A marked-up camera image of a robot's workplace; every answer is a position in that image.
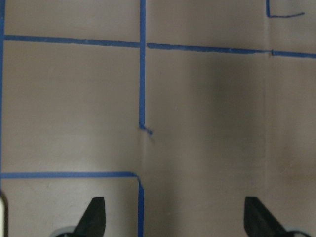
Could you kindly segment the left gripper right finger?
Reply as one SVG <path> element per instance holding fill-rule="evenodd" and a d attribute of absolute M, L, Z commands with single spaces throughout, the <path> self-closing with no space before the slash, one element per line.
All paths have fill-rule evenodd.
<path fill-rule="evenodd" d="M 281 237 L 286 234 L 286 229 L 257 197 L 245 198 L 243 224 L 248 237 Z"/>

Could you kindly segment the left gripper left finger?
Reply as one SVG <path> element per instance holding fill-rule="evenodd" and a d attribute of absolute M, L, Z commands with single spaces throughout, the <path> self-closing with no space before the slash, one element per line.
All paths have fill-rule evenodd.
<path fill-rule="evenodd" d="M 76 225 L 75 237 L 103 237 L 106 228 L 105 198 L 94 197 Z"/>

